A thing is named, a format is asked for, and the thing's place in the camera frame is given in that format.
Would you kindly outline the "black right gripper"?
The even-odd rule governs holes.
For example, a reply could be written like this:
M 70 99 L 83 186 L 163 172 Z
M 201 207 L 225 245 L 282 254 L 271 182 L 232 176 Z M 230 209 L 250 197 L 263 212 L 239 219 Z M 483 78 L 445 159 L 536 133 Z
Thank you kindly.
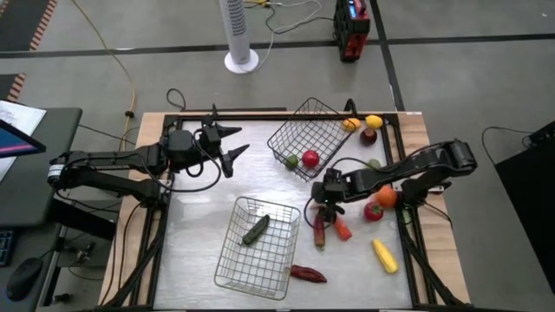
M 310 195 L 318 203 L 347 203 L 349 195 L 348 176 L 335 168 L 328 168 L 323 180 L 314 182 Z M 340 205 L 334 205 L 336 213 L 343 215 L 345 210 Z M 323 223 L 331 222 L 331 209 L 326 204 L 317 205 L 317 215 Z

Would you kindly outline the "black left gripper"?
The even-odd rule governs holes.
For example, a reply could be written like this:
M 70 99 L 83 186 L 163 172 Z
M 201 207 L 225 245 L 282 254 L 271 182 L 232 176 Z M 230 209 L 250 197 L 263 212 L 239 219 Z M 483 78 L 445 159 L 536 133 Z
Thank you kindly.
M 209 160 L 209 157 L 220 160 L 223 174 L 226 178 L 231 178 L 233 176 L 234 160 L 245 152 L 250 145 L 246 144 L 222 154 L 221 139 L 238 133 L 241 130 L 241 127 L 226 127 L 221 126 L 219 123 L 198 129 L 199 137 L 196 142 L 199 145 L 200 161 L 206 162 Z

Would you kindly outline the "orange carrot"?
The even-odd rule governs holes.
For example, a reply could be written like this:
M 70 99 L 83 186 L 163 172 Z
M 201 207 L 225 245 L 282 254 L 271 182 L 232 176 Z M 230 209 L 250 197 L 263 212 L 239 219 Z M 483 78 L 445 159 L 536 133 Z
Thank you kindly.
M 336 230 L 337 235 L 342 241 L 348 241 L 350 238 L 352 238 L 352 232 L 339 216 L 336 216 L 333 226 Z

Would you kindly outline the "purple red eggplant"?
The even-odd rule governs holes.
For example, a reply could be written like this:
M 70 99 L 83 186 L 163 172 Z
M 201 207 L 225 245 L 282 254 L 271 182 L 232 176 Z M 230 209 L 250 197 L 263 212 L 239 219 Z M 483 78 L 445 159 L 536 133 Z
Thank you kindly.
M 319 212 L 314 217 L 313 236 L 314 236 L 314 245 L 319 250 L 324 250 L 325 249 L 324 222 Z

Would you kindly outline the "red tomato green stem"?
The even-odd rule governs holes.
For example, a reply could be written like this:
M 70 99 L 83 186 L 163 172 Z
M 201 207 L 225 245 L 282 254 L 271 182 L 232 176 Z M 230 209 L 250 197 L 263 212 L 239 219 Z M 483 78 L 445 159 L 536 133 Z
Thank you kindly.
M 363 216 L 369 222 L 379 221 L 383 218 L 382 206 L 376 201 L 368 202 L 363 208 Z

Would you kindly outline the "orange fruit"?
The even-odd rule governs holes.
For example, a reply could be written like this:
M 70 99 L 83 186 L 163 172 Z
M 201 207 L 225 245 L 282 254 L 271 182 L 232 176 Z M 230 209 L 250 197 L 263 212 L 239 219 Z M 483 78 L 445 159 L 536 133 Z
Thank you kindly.
M 375 201 L 384 208 L 393 208 L 397 201 L 397 192 L 385 185 L 375 194 Z

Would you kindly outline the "red chili pepper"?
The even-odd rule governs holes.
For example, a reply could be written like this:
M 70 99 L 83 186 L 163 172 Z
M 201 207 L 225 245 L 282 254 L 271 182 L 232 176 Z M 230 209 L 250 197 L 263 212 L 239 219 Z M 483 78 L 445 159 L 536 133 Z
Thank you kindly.
M 327 283 L 327 278 L 319 271 L 295 264 L 291 266 L 291 276 L 311 283 Z

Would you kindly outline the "yellow corn cob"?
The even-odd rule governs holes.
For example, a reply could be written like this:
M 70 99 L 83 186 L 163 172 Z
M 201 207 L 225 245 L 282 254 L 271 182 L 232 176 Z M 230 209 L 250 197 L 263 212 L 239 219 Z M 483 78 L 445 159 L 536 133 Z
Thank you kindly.
M 396 273 L 399 270 L 398 262 L 387 246 L 378 238 L 372 241 L 372 245 L 384 270 L 389 274 Z

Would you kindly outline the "dark green cucumber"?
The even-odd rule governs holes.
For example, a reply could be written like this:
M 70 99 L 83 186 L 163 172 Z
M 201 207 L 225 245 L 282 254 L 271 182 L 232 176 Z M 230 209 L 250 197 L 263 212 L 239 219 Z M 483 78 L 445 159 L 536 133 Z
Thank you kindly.
M 270 216 L 268 214 L 261 217 L 243 236 L 241 245 L 251 245 L 255 243 L 259 236 L 266 230 L 270 223 Z

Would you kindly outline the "dark red plum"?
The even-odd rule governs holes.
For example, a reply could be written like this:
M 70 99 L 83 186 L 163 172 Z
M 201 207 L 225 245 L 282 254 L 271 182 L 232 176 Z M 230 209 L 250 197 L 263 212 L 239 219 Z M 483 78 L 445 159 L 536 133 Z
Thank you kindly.
M 361 131 L 359 141 L 363 146 L 372 146 L 376 143 L 377 137 L 377 131 L 368 127 Z

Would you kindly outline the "red black power station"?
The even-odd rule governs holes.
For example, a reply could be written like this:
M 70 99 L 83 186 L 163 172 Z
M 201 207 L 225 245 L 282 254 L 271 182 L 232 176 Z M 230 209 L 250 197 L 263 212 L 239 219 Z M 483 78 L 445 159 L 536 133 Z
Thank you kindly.
M 364 0 L 336 0 L 333 29 L 340 60 L 357 61 L 370 32 L 370 15 Z

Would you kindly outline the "large black case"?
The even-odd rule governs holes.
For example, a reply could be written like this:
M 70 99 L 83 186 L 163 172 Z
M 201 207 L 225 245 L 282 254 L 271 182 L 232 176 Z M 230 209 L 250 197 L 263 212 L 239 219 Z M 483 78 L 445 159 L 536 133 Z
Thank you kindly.
M 530 134 L 527 149 L 495 170 L 555 294 L 555 120 Z

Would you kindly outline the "white paper sheet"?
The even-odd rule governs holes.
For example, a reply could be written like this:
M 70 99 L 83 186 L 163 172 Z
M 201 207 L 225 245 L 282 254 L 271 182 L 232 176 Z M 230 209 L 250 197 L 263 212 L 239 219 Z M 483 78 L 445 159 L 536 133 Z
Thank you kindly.
M 46 111 L 33 107 L 26 107 L 15 102 L 0 100 L 0 120 L 4 120 L 13 127 L 31 137 L 41 123 Z M 17 157 L 0 159 L 0 181 L 12 167 Z

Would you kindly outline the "black mat orange stripes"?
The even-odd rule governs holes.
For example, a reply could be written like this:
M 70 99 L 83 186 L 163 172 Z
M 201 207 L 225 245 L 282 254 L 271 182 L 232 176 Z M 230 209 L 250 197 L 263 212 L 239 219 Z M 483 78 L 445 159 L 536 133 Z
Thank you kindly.
M 18 102 L 26 77 L 25 73 L 0 74 L 0 100 Z
M 35 51 L 58 0 L 1 0 L 0 52 Z

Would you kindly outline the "black aluminium table frame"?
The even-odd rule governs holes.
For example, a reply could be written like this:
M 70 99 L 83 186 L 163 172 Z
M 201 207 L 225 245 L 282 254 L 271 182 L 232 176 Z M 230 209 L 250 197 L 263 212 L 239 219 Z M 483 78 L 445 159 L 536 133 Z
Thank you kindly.
M 138 146 L 154 143 L 162 134 L 167 122 L 178 119 L 183 121 L 200 120 L 208 112 L 206 110 L 193 110 L 188 112 L 173 113 L 145 113 L 138 126 L 136 143 Z M 237 110 L 223 110 L 219 113 L 221 120 L 288 120 L 294 113 L 292 111 L 269 108 L 265 110 L 248 111 L 243 108 Z M 428 134 L 422 113 L 420 112 L 377 112 L 377 116 L 383 118 L 384 126 L 391 127 L 385 131 L 386 159 L 397 160 L 406 155 L 406 151 L 414 151 L 428 143 Z M 417 211 L 411 213 L 413 223 L 407 226 L 407 233 L 415 240 L 415 246 L 419 249 L 429 265 L 443 270 L 438 275 L 444 279 L 444 283 L 450 286 L 454 293 L 464 300 L 468 300 L 467 286 L 462 274 L 459 256 L 454 244 L 453 230 L 447 226 L 446 220 L 439 220 L 435 224 L 440 227 L 439 232 L 434 234 L 427 225 L 421 221 L 429 221 L 429 212 L 420 215 Z M 164 229 L 167 219 L 158 212 L 141 212 L 136 219 L 131 221 L 128 233 L 119 229 L 118 237 L 125 237 L 127 247 L 116 253 L 115 259 L 108 261 L 109 264 L 122 265 L 124 277 L 130 276 L 134 266 L 140 261 L 146 252 L 147 246 L 152 243 L 155 232 Z M 424 269 L 417 263 L 414 256 L 407 248 L 402 249 L 406 272 L 408 273 L 408 287 L 411 295 L 411 304 L 415 308 L 438 309 L 443 306 L 437 288 L 432 284 L 430 278 L 424 273 Z M 131 294 L 118 308 L 117 312 L 150 312 L 153 310 L 154 287 L 158 282 L 158 271 L 162 251 L 158 250 L 149 260 L 146 268 L 140 276 L 140 280 L 132 288 Z

